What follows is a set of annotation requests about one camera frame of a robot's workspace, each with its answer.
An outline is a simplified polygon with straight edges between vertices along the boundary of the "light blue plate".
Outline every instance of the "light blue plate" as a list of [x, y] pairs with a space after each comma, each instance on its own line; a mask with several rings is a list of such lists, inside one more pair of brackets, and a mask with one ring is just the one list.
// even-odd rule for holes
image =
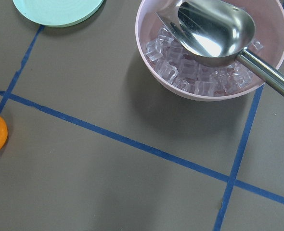
[[23, 16], [51, 27], [78, 24], [94, 14], [102, 2], [103, 0], [13, 0]]

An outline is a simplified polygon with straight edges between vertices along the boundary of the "gray table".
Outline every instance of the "gray table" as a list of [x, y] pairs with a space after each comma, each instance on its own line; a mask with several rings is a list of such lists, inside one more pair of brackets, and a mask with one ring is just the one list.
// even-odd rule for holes
[[0, 231], [284, 231], [284, 98], [169, 92], [137, 50], [140, 2], [44, 28], [0, 0]]

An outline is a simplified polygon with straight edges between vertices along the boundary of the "pink bowl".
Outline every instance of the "pink bowl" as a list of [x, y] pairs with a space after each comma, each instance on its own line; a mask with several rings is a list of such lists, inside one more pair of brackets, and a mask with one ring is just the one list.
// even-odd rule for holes
[[[157, 37], [162, 22], [156, 12], [169, 5], [173, 0], [142, 0], [136, 18], [136, 40], [140, 55], [152, 75], [171, 92], [192, 100], [219, 101], [235, 98], [254, 91], [264, 82], [257, 76], [253, 77], [250, 85], [241, 92], [232, 95], [209, 97], [182, 91], [167, 83], [155, 71], [154, 66], [145, 57], [146, 43]], [[264, 48], [259, 56], [266, 62], [279, 68], [284, 59], [284, 10], [279, 0], [225, 0], [225, 2], [238, 7], [245, 7], [256, 23], [255, 38], [263, 44]]]

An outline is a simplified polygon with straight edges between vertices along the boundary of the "scoop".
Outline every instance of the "scoop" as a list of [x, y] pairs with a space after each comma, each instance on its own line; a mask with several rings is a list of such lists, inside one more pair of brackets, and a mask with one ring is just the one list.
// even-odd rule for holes
[[157, 15], [197, 62], [224, 66], [237, 60], [284, 96], [284, 75], [247, 48], [255, 23], [244, 10], [220, 0], [175, 0]]

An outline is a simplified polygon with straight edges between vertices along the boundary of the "metal scoop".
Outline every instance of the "metal scoop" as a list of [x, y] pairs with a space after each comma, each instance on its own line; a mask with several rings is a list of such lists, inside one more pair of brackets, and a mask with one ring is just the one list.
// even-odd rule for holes
[[244, 10], [220, 0], [175, 0], [157, 15], [199, 63], [238, 60], [284, 96], [284, 75], [247, 49], [255, 23]]

